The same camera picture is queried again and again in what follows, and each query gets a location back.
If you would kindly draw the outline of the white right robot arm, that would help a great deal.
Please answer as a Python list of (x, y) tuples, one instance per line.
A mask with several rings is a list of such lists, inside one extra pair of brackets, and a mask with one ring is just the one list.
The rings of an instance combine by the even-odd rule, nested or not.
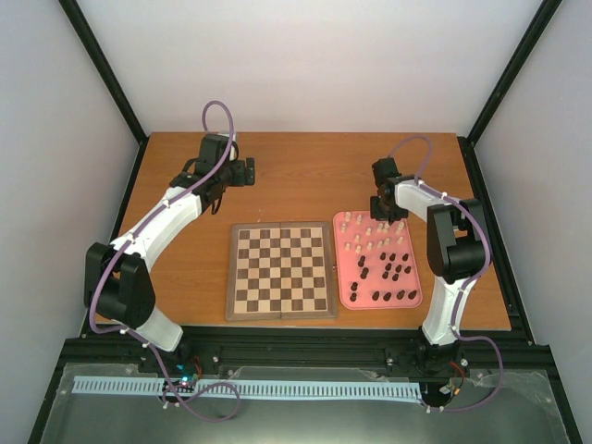
[(229, 310), (276, 319), (331, 315), (338, 304), (414, 308), (423, 293), (407, 222), (417, 216), (435, 278), (420, 334), (430, 348), (456, 342), (468, 296), (490, 263), (482, 205), (403, 175), (390, 157), (372, 171), (377, 193), (368, 211), (341, 212), (331, 223), (235, 228)]

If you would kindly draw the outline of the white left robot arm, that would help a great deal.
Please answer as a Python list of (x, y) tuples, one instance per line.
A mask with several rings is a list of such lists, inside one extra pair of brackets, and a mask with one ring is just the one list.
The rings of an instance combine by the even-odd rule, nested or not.
[(235, 136), (205, 134), (198, 156), (186, 162), (152, 210), (123, 235), (87, 251), (84, 305), (92, 329), (98, 328), (98, 315), (116, 321), (122, 334), (160, 349), (159, 359), (170, 371), (186, 370), (192, 349), (181, 341), (181, 326), (157, 308), (150, 272), (183, 229), (207, 210), (218, 212), (227, 188), (254, 182), (254, 159), (239, 159)]

